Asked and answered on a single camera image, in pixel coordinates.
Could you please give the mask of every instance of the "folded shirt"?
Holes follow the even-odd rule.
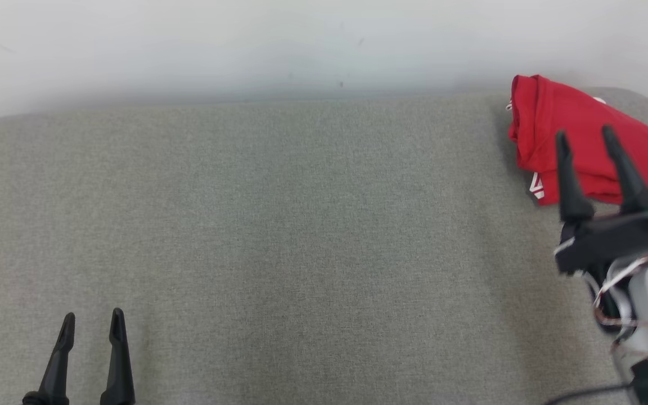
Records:
[[[587,197],[620,204],[617,170],[606,152],[601,128],[609,124],[648,185],[648,126],[590,95],[542,76],[514,77],[514,120],[509,138],[521,169],[534,172],[530,191],[540,205],[559,202],[555,135],[566,131],[574,170]]]

